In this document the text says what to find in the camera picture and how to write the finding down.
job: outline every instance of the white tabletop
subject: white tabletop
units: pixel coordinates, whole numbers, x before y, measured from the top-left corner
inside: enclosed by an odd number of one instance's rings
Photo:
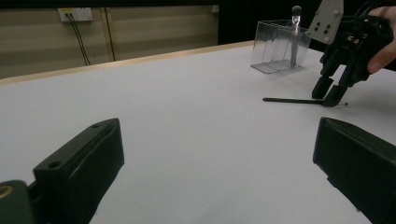
[[[356,84],[348,105],[265,103],[310,99],[321,53],[309,50],[304,68],[267,75],[250,67],[251,51],[0,86],[0,181],[32,183],[33,168],[53,151],[91,124],[119,118],[125,165],[92,223],[370,223],[312,156],[321,117],[396,145],[395,73]]]

